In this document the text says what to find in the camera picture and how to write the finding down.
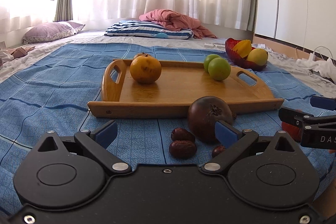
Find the red ribbed tomato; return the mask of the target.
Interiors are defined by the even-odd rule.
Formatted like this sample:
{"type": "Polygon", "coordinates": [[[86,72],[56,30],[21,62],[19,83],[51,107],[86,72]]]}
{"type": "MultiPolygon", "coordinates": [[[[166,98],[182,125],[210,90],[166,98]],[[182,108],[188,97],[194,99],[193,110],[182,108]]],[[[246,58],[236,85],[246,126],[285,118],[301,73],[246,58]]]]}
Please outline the red ribbed tomato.
{"type": "Polygon", "coordinates": [[[281,122],[281,128],[286,131],[297,143],[301,142],[302,129],[291,124],[281,122]]]}

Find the blue white striped pillow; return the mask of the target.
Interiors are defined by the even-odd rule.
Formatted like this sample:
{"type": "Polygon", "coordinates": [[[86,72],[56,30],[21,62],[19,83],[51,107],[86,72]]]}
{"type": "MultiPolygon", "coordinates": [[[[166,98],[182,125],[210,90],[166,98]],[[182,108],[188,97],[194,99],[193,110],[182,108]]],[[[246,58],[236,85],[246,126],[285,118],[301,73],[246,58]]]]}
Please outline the blue white striped pillow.
{"type": "Polygon", "coordinates": [[[181,39],[187,40],[194,36],[192,30],[182,29],[172,31],[163,26],[147,21],[120,20],[108,27],[105,36],[135,36],[156,39],[181,39]]]}

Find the yellow starfruit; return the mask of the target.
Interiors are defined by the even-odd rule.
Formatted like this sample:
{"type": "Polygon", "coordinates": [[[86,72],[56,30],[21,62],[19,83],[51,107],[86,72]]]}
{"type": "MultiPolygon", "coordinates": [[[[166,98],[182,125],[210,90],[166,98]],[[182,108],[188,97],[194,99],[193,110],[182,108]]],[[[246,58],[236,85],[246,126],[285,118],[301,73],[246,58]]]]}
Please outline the yellow starfruit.
{"type": "Polygon", "coordinates": [[[241,40],[232,48],[232,50],[241,58],[246,58],[252,51],[252,42],[250,40],[241,40]]]}

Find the dried red date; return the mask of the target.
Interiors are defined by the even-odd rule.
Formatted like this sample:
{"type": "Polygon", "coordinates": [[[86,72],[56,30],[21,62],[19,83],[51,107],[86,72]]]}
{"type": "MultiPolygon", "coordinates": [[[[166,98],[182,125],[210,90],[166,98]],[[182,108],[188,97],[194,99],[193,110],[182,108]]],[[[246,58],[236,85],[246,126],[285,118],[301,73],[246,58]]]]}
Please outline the dried red date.
{"type": "Polygon", "coordinates": [[[189,159],[197,152],[197,147],[194,142],[188,140],[176,140],[169,146],[169,153],[176,159],[189,159]]]}
{"type": "Polygon", "coordinates": [[[191,141],[195,142],[195,136],[184,128],[177,127],[171,132],[172,141],[191,141]]]}
{"type": "Polygon", "coordinates": [[[218,145],[212,150],[212,158],[215,158],[216,156],[220,155],[222,152],[226,150],[226,147],[223,145],[218,145]]]}

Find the white crumpled cloth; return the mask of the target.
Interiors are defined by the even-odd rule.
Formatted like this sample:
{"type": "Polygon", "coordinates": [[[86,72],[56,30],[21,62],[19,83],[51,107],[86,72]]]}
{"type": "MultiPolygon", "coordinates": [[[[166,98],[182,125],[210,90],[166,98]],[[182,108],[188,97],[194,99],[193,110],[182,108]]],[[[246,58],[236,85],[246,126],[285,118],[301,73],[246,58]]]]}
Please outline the white crumpled cloth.
{"type": "Polygon", "coordinates": [[[318,72],[321,77],[331,79],[334,83],[336,81],[336,67],[331,58],[327,60],[314,60],[315,55],[311,53],[308,59],[297,59],[296,64],[299,67],[306,68],[318,72]]]}

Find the rear green apple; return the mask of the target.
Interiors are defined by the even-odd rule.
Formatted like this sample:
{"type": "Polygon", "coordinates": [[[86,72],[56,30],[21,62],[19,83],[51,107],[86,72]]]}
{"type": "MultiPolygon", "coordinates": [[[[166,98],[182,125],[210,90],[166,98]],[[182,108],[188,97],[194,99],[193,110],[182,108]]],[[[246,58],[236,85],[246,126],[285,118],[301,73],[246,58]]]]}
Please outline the rear green apple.
{"type": "Polygon", "coordinates": [[[209,72],[209,64],[210,62],[213,60],[213,59],[216,59],[216,58],[220,58],[219,55],[217,54],[210,54],[208,55],[205,60],[203,61],[203,66],[204,66],[204,69],[205,69],[205,72],[208,73],[209,72]]]}

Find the pink crumpled blanket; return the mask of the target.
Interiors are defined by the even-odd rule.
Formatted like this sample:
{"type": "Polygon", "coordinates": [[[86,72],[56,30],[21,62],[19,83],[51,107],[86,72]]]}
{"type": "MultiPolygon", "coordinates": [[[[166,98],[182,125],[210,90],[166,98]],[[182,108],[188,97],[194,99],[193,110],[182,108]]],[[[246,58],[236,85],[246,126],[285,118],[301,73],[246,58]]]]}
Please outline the pink crumpled blanket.
{"type": "Polygon", "coordinates": [[[139,20],[160,24],[171,31],[189,29],[193,31],[194,38],[213,38],[217,37],[201,21],[179,12],[168,9],[155,9],[139,16],[139,20]]]}

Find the large orange fruit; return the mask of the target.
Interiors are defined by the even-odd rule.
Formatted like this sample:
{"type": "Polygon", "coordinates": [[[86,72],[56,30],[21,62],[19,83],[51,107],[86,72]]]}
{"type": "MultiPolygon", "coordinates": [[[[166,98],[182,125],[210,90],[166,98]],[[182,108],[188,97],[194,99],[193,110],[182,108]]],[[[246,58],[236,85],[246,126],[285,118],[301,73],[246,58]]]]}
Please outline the large orange fruit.
{"type": "Polygon", "coordinates": [[[140,84],[152,84],[162,73],[161,63],[152,56],[140,56],[130,65],[131,77],[140,84]]]}

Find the wooden serving tray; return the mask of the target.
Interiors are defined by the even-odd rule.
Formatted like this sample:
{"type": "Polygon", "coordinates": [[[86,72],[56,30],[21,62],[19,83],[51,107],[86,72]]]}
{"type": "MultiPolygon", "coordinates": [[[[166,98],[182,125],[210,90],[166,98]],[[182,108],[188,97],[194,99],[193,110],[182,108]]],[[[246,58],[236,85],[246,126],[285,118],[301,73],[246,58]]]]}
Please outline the wooden serving tray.
{"type": "Polygon", "coordinates": [[[161,61],[162,73],[153,84],[139,84],[130,74],[131,60],[115,59],[102,78],[101,99],[89,101],[98,118],[179,118],[198,98],[215,96],[236,114],[276,110],[284,100],[276,98],[255,74],[232,67],[230,76],[213,80],[202,63],[161,61]]]}

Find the green apple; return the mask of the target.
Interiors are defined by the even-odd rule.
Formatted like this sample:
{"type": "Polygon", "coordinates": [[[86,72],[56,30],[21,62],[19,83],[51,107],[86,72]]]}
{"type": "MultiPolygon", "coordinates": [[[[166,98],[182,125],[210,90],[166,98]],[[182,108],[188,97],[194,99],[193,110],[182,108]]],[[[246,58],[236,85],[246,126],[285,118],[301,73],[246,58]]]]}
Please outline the green apple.
{"type": "Polygon", "coordinates": [[[219,55],[217,54],[210,54],[208,55],[205,60],[203,61],[203,66],[204,66],[204,69],[205,69],[205,72],[208,73],[209,72],[209,64],[210,62],[213,60],[213,59],[216,59],[216,58],[220,58],[219,55]]]}
{"type": "Polygon", "coordinates": [[[217,57],[210,61],[208,73],[212,79],[223,81],[230,75],[231,66],[226,59],[217,57]]]}

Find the purple pillow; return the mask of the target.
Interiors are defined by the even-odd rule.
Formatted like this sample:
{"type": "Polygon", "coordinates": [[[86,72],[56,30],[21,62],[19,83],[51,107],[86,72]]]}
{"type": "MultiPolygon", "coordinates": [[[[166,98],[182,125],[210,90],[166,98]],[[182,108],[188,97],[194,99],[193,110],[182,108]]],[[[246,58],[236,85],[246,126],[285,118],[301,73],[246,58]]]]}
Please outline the purple pillow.
{"type": "Polygon", "coordinates": [[[23,38],[23,44],[48,43],[67,38],[80,32],[85,24],[75,22],[49,22],[34,26],[27,31],[23,38]]]}

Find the pink white clothes pile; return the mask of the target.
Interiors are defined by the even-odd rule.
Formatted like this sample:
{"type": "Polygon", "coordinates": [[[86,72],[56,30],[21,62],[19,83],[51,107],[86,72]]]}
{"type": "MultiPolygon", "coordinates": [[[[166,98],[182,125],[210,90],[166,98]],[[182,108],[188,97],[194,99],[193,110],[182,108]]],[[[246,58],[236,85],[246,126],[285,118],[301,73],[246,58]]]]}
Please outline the pink white clothes pile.
{"type": "Polygon", "coordinates": [[[34,50],[35,47],[18,47],[14,49],[5,49],[1,50],[1,66],[9,61],[13,61],[13,59],[18,59],[26,56],[30,51],[34,50]]]}

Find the dark purple tomato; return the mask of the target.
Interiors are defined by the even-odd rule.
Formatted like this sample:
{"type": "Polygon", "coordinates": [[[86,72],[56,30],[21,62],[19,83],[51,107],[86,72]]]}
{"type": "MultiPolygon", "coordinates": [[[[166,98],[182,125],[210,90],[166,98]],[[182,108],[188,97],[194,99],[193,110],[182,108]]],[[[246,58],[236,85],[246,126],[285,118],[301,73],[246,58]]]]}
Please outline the dark purple tomato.
{"type": "Polygon", "coordinates": [[[215,144],[215,124],[225,121],[232,125],[236,116],[230,107],[220,98],[205,96],[194,101],[188,110],[187,122],[190,132],[201,142],[215,144]]]}

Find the yellow mango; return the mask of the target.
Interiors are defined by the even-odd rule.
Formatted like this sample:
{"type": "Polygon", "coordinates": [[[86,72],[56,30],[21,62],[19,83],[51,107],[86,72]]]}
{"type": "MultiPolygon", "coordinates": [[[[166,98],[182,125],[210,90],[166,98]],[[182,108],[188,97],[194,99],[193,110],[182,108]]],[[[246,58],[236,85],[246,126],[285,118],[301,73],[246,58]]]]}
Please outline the yellow mango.
{"type": "Polygon", "coordinates": [[[268,52],[262,48],[255,48],[250,51],[247,61],[253,62],[258,66],[264,66],[268,61],[268,52]]]}

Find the front green apple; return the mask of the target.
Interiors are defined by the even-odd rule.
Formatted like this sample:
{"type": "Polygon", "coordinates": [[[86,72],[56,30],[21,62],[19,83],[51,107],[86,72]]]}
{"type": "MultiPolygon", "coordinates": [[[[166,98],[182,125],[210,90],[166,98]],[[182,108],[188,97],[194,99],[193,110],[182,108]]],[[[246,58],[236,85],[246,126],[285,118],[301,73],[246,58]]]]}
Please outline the front green apple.
{"type": "Polygon", "coordinates": [[[208,73],[212,79],[223,81],[230,75],[231,66],[226,59],[217,57],[210,61],[208,73]]]}

